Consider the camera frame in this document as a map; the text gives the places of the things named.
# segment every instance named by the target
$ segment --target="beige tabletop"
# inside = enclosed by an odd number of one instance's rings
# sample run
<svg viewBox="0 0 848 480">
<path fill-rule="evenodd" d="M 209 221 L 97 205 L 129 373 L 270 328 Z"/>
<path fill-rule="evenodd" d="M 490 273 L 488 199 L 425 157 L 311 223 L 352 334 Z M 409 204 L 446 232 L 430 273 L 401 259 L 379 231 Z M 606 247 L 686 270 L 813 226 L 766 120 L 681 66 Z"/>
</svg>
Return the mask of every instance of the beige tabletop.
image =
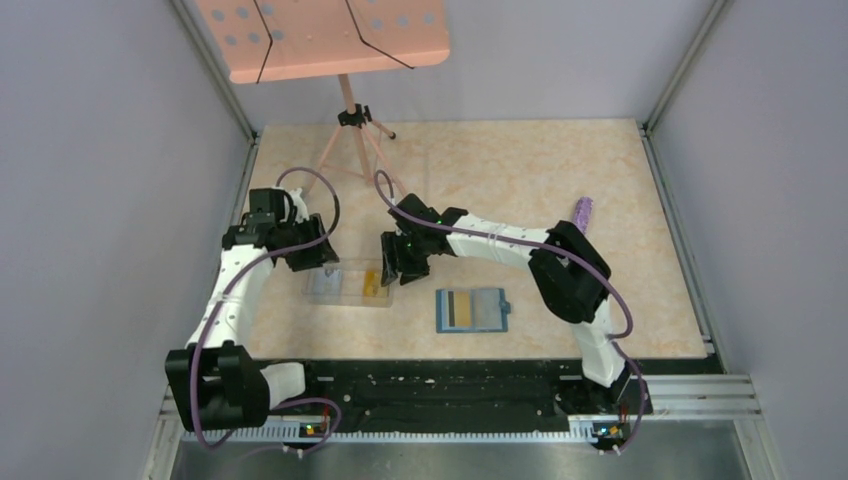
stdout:
<svg viewBox="0 0 848 480">
<path fill-rule="evenodd" d="M 581 196 L 594 200 L 587 237 L 612 269 L 635 317 L 621 342 L 639 358 L 706 355 L 656 187 L 632 120 L 542 120 L 401 123 L 382 146 L 410 192 L 442 211 L 469 210 L 487 220 L 534 228 L 571 218 Z M 273 185 L 288 166 L 313 165 L 332 125 L 268 127 L 251 188 Z M 330 162 L 358 169 L 352 138 Z M 380 258 L 380 233 L 394 230 L 373 187 L 327 171 L 339 193 L 341 222 L 331 244 L 342 258 Z M 306 183 L 293 174 L 287 188 Z M 332 220 L 332 203 L 316 184 L 310 211 Z M 543 304 L 524 271 L 485 260 L 430 257 L 431 274 L 393 291 L 390 308 L 312 305 L 306 272 L 280 263 L 265 284 L 249 349 L 256 358 L 517 359 L 576 358 L 569 325 Z M 435 290 L 501 287 L 512 304 L 505 333 L 439 334 Z M 613 306 L 620 328 L 624 321 Z"/>
</svg>

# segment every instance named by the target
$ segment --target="purple glittery tube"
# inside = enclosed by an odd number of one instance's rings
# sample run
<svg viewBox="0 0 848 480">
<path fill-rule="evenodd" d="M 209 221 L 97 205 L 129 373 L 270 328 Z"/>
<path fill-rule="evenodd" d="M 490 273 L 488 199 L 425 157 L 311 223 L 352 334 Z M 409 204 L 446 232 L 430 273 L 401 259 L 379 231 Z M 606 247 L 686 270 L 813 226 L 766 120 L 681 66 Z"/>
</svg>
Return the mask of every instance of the purple glittery tube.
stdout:
<svg viewBox="0 0 848 480">
<path fill-rule="evenodd" d="M 571 217 L 571 223 L 577 225 L 580 233 L 586 235 L 586 229 L 589 228 L 589 217 L 592 215 L 592 199 L 589 197 L 580 197 L 577 200 L 577 205 L 574 207 L 574 216 Z"/>
</svg>

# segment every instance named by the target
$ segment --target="white wall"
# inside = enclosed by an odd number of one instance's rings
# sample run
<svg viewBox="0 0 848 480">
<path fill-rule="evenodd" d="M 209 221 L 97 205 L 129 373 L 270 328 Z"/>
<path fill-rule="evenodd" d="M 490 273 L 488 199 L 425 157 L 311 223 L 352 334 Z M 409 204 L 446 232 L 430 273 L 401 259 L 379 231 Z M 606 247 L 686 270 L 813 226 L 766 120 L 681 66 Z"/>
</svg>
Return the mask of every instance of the white wall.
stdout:
<svg viewBox="0 0 848 480">
<path fill-rule="evenodd" d="M 351 82 L 357 99 L 387 121 L 645 119 L 711 3 L 445 0 L 447 61 L 357 74 Z M 344 109 L 334 77 L 235 91 L 257 129 L 332 123 Z"/>
<path fill-rule="evenodd" d="M 0 478 L 138 478 L 246 143 L 165 0 L 0 2 Z"/>
<path fill-rule="evenodd" d="M 845 478 L 848 2 L 736 2 L 657 144 L 790 478 Z"/>
</svg>

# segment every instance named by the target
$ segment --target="pink music stand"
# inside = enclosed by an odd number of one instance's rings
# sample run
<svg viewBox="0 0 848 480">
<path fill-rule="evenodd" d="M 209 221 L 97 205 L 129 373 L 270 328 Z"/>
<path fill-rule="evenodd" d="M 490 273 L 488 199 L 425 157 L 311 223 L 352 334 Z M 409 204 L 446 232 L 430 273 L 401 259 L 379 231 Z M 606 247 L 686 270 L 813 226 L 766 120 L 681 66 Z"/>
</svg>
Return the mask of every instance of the pink music stand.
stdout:
<svg viewBox="0 0 848 480">
<path fill-rule="evenodd" d="M 354 101 L 348 74 L 443 62 L 450 38 L 442 0 L 196 0 L 221 48 L 234 83 L 337 75 L 345 100 L 318 169 L 336 168 L 372 183 L 365 140 L 406 195 L 391 163 L 368 128 L 395 132 Z M 341 131 L 351 127 L 362 174 L 325 165 Z M 314 179 L 306 191 L 314 185 Z"/>
</svg>

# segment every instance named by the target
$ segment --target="tripod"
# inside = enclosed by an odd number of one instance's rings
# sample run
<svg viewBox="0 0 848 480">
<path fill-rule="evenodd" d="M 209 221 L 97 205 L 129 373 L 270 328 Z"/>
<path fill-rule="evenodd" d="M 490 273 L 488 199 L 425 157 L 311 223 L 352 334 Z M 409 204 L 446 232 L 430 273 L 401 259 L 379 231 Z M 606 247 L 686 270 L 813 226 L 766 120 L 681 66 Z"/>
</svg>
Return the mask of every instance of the tripod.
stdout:
<svg viewBox="0 0 848 480">
<path fill-rule="evenodd" d="M 350 88 L 350 79 L 347 74 L 339 75 L 339 83 L 342 87 L 342 95 L 344 96 L 346 110 L 339 114 L 339 126 L 336 127 L 336 130 L 330 137 L 330 141 L 327 142 L 327 146 L 324 148 L 324 152 L 321 154 L 321 158 L 318 160 L 318 165 L 315 169 L 319 172 L 324 168 L 339 170 L 350 175 L 362 177 L 365 179 L 366 185 L 372 185 L 377 165 L 374 165 L 374 168 L 372 169 L 370 162 L 368 161 L 368 154 L 365 152 L 365 140 L 368 140 L 368 143 L 370 143 L 371 146 L 374 147 L 374 151 L 377 152 L 377 158 L 380 163 L 383 164 L 383 169 L 389 174 L 389 177 L 392 179 L 392 183 L 398 189 L 400 197 L 405 197 L 407 193 L 406 187 L 404 187 L 400 178 L 395 175 L 392 163 L 386 157 L 386 154 L 383 153 L 383 149 L 380 148 L 380 144 L 377 142 L 377 139 L 374 138 L 374 134 L 368 130 L 368 123 L 373 124 L 381 132 L 388 135 L 390 140 L 397 138 L 397 134 L 389 130 L 379 121 L 374 120 L 371 117 L 371 111 L 367 105 L 363 106 L 353 101 L 353 90 Z M 362 167 L 362 173 L 327 164 L 327 157 L 333 151 L 333 147 L 336 145 L 336 142 L 339 140 L 339 135 L 341 135 L 342 130 L 345 127 L 351 127 L 350 131 L 353 133 L 353 141 L 356 144 L 356 152 L 357 156 L 359 156 L 359 164 Z M 309 183 L 307 183 L 304 188 L 305 193 L 309 193 L 315 185 L 316 180 L 317 179 L 315 177 L 312 177 L 309 180 Z"/>
</svg>

